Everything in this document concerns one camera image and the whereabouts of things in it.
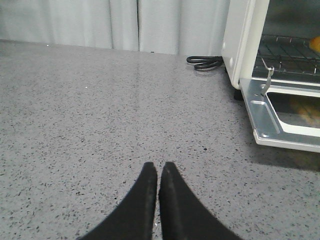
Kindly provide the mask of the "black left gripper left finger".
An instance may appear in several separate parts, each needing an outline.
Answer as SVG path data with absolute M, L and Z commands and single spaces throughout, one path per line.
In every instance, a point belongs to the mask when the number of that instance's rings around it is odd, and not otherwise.
M 151 240 L 157 196 L 157 171 L 146 162 L 121 203 L 82 240 Z

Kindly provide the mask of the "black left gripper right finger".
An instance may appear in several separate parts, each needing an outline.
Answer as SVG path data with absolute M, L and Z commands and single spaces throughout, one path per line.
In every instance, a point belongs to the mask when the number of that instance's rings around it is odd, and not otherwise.
M 166 162 L 159 189 L 164 240 L 239 240 L 197 199 L 173 162 Z

